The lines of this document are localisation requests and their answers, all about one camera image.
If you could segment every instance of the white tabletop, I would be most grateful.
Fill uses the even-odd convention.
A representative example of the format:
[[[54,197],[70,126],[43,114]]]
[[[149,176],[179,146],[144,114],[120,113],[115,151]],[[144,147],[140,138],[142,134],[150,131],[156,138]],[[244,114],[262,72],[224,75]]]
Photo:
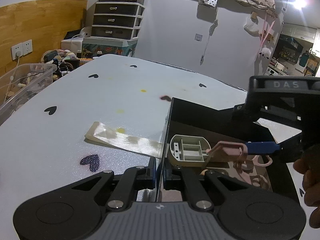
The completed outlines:
[[[89,78],[93,74],[98,78]],[[164,95],[220,110],[244,103],[246,92],[198,73],[105,55],[59,79],[14,113],[0,126],[1,239],[18,239],[12,216],[22,202],[91,176],[89,167],[80,165],[82,158],[97,154],[96,172],[109,169],[121,174],[126,168],[147,165],[148,156],[90,144],[84,135],[99,121],[159,141],[170,107],[170,102],[160,99]],[[49,115],[44,110],[51,106],[57,110]],[[270,121],[259,122],[278,142],[299,133]],[[299,190],[302,176],[290,169]],[[309,217],[311,209],[303,207]],[[316,230],[307,226],[301,239],[317,239]]]

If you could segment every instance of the transparent plastic bin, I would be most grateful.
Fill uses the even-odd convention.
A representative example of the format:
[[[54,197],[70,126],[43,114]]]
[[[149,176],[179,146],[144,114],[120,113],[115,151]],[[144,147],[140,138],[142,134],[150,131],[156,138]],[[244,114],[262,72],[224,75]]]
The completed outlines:
[[[0,125],[28,100],[52,84],[52,64],[23,64],[0,77]]]

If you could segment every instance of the yellow stain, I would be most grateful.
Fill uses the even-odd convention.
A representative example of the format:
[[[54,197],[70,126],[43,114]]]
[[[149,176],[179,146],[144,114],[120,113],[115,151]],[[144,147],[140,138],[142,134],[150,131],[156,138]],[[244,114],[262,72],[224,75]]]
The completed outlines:
[[[124,128],[118,128],[118,129],[117,129],[117,132],[119,132],[119,133],[125,133],[125,129],[124,129]]]

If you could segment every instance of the colorful patterned box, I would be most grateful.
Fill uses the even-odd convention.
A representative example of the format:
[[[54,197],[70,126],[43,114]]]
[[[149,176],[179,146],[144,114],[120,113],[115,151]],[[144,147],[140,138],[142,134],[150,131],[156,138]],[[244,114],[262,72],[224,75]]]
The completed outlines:
[[[84,38],[82,44],[82,57],[97,56],[97,51],[105,54],[115,54],[121,56],[133,57],[138,40],[135,41],[117,41],[98,38]]]

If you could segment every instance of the bright light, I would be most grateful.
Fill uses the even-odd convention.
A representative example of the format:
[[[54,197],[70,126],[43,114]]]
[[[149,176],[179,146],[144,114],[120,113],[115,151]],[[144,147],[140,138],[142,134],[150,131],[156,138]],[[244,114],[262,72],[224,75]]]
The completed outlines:
[[[293,3],[293,6],[299,10],[301,10],[301,8],[305,7],[306,5],[307,2],[305,0],[295,0],[295,2]]]

